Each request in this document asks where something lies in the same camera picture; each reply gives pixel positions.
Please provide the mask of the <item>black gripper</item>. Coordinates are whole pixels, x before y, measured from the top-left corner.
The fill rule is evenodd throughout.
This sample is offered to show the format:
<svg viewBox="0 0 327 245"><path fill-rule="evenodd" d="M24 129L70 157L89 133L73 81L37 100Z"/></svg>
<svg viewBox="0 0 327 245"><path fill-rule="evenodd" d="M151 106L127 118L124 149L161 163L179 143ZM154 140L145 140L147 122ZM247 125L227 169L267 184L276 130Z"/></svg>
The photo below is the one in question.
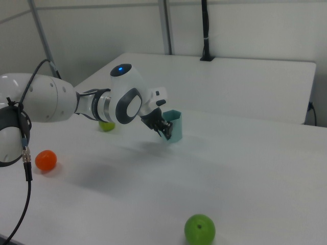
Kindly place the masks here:
<svg viewBox="0 0 327 245"><path fill-rule="evenodd" d="M157 132L160 137L164 136L166 140L171 139L173 123L170 121L165 121L163 123L164 119L160 108L156 108L151 113L141 116L141 121L149 129L153 129L155 132Z"/></svg>

